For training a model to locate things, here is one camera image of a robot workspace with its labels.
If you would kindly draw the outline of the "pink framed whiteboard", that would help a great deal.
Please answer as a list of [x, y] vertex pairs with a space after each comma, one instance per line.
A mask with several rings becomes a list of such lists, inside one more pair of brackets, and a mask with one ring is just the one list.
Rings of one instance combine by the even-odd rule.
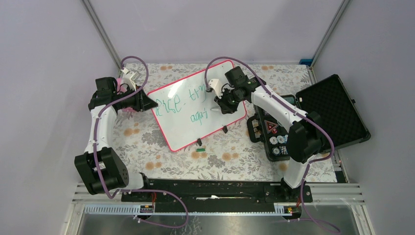
[[225, 73], [233, 67], [232, 61], [225, 60], [147, 94], [159, 105], [152, 112], [171, 151], [176, 152], [247, 115], [244, 103], [233, 114], [210, 110], [219, 106], [214, 102], [216, 94], [206, 92], [204, 78], [220, 79], [225, 84]]

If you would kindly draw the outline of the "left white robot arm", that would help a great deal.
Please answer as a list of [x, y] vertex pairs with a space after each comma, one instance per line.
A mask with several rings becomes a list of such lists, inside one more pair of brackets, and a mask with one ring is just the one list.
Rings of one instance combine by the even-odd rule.
[[74, 165], [91, 195], [109, 193], [129, 184], [129, 173], [113, 145], [113, 128], [119, 110], [145, 112], [158, 104], [132, 79], [96, 79], [96, 91], [88, 104], [92, 117], [90, 137], [84, 153]]

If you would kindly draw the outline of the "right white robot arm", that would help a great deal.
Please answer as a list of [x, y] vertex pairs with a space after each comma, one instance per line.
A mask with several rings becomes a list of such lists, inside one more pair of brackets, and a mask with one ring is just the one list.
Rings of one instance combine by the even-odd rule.
[[327, 133], [319, 126], [321, 117], [315, 112], [307, 113], [272, 92], [258, 76], [248, 78], [240, 67], [225, 73], [230, 88], [219, 79], [206, 81], [208, 92], [215, 92], [214, 101], [222, 114], [237, 111], [241, 102], [247, 101], [270, 114], [288, 132], [286, 149], [290, 156], [288, 169], [283, 177], [286, 185], [281, 187], [281, 197], [288, 202], [300, 195], [302, 185], [314, 156], [320, 152]]

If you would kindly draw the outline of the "pink eraser block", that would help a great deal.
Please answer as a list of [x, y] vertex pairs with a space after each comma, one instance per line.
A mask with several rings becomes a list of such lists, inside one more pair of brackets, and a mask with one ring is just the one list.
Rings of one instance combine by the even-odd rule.
[[[117, 78], [116, 81], [117, 81], [117, 93], [118, 94], [124, 93], [129, 89], [129, 85], [123, 83], [122, 78]], [[135, 110], [131, 107], [122, 109], [122, 111], [123, 112], [129, 112], [129, 113], [135, 112]]]

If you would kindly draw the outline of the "floral table mat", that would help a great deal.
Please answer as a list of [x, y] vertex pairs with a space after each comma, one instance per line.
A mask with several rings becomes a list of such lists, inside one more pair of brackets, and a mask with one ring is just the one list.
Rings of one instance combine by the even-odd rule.
[[[309, 69], [302, 65], [250, 65], [279, 95], [294, 94], [311, 86]], [[206, 68], [205, 64], [149, 64], [145, 91], [181, 79]], [[204, 152], [196, 144], [172, 152], [151, 111], [120, 111], [113, 132], [113, 147], [128, 172], [143, 172], [149, 178], [280, 181], [288, 161], [268, 161], [263, 144], [249, 139], [246, 120], [253, 116], [247, 103], [247, 117], [230, 125], [228, 133], [216, 132], [202, 140]], [[307, 182], [336, 183], [332, 160], [313, 163]]]

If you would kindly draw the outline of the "blue clip at corner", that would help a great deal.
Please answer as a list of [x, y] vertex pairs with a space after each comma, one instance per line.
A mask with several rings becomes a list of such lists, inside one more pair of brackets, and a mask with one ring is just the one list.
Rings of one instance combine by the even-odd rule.
[[301, 59], [299, 61], [300, 65], [306, 65], [306, 66], [311, 66], [313, 63], [313, 59]]

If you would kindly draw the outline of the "black poker chip case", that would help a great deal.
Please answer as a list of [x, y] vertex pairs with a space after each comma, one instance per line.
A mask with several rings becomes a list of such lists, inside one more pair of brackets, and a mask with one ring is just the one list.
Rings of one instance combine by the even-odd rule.
[[[371, 134], [355, 108], [340, 77], [336, 74], [308, 87], [295, 95], [284, 95], [290, 104], [315, 111], [322, 118], [322, 128], [330, 135], [335, 149], [368, 141]], [[286, 149], [288, 131], [262, 108], [255, 106], [255, 114], [247, 120], [251, 142], [264, 144], [266, 157], [271, 162], [290, 157]]]

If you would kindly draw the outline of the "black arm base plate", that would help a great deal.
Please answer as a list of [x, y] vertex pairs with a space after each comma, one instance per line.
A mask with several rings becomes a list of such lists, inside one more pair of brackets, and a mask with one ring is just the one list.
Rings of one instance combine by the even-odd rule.
[[297, 206], [313, 201], [310, 186], [291, 189], [284, 183], [147, 179], [145, 192], [122, 195], [122, 202], [146, 203], [156, 212], [274, 212], [275, 203]]

